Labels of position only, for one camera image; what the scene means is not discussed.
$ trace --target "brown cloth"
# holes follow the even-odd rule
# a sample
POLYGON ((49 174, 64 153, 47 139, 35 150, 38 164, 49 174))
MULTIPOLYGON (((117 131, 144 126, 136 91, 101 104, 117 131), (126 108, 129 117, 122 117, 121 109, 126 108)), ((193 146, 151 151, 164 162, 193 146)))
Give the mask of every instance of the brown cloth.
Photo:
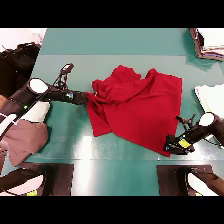
POLYGON ((31 154, 37 153, 48 140, 47 125, 19 120, 3 137, 0 146, 9 151, 13 166, 22 163, 31 154))

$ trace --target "yellow label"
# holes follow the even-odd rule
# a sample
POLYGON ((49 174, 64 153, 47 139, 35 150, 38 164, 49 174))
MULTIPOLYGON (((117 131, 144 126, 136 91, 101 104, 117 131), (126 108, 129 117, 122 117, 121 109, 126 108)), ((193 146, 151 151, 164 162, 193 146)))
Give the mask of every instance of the yellow label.
POLYGON ((27 193, 27 196, 37 196, 37 190, 27 193))
POLYGON ((191 144, 188 143, 184 138, 181 139, 181 140, 179 141, 179 144, 180 144, 182 147, 184 147, 185 149, 188 148, 189 146, 191 146, 191 144))

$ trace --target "mauve fabric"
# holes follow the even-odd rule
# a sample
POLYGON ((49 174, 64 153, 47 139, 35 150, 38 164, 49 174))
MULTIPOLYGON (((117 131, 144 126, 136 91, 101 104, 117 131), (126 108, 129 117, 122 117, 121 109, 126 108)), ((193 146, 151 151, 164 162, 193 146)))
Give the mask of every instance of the mauve fabric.
POLYGON ((148 71, 146 78, 122 65, 104 81, 92 82, 87 111, 95 137, 113 132, 164 156, 166 136, 175 135, 180 115, 182 79, 148 71))
POLYGON ((22 163, 29 155, 37 153, 48 140, 47 125, 19 120, 6 132, 0 145, 7 144, 13 166, 22 163))

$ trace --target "teal tabletop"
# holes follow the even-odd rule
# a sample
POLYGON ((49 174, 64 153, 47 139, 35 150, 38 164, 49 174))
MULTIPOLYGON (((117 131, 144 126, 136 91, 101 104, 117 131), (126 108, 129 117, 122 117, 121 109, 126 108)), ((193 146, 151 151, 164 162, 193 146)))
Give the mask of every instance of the teal tabletop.
MULTIPOLYGON (((32 77, 53 83, 63 65, 75 65, 68 87, 92 91, 118 65, 145 77, 157 71, 183 78, 181 116, 198 120, 203 110, 194 88, 224 83, 224 66, 195 57, 188 29, 48 29, 32 77)), ((93 137, 84 105, 52 102, 46 123, 49 142, 27 162, 74 164, 72 195, 159 195, 156 165, 211 164, 224 177, 224 150, 205 141, 187 156, 159 155, 113 133, 93 137)), ((177 135, 183 127, 178 126, 177 135)), ((6 159, 2 175, 11 169, 6 159)))

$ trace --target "red shirt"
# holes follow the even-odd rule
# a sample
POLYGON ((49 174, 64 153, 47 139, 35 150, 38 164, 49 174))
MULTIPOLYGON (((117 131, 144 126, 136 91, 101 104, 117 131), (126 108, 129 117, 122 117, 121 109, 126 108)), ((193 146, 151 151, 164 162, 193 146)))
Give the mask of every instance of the red shirt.
POLYGON ((92 82, 87 110, 95 137, 113 132, 165 156, 168 134, 175 135, 180 115, 182 79, 155 69, 146 78, 122 65, 104 81, 92 82))

